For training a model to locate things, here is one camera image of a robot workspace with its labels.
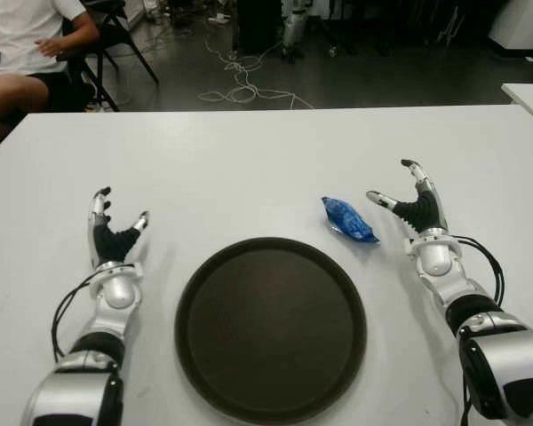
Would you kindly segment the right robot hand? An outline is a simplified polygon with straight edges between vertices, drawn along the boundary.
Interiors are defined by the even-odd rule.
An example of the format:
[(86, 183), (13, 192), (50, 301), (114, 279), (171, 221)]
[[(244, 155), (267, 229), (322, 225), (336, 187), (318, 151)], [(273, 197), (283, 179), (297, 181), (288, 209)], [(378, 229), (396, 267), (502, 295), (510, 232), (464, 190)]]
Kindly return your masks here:
[(430, 229), (440, 229), (447, 233), (448, 223), (433, 181), (418, 162), (402, 159), (401, 165), (407, 168), (416, 180), (416, 200), (398, 201), (373, 190), (366, 193), (367, 198), (378, 206), (393, 212), (417, 233), (424, 233)]

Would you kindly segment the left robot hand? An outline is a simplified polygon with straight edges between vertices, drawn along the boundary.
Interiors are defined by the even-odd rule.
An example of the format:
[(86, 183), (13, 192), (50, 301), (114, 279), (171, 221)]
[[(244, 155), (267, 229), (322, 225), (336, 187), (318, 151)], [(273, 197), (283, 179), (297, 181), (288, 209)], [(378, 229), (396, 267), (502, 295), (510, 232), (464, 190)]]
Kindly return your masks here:
[(107, 214), (111, 206), (107, 199), (110, 193), (110, 186), (102, 187), (91, 200), (87, 238), (93, 270), (106, 263), (121, 264), (149, 224), (149, 212), (143, 211), (130, 227), (118, 232), (112, 231), (109, 227), (111, 217)]

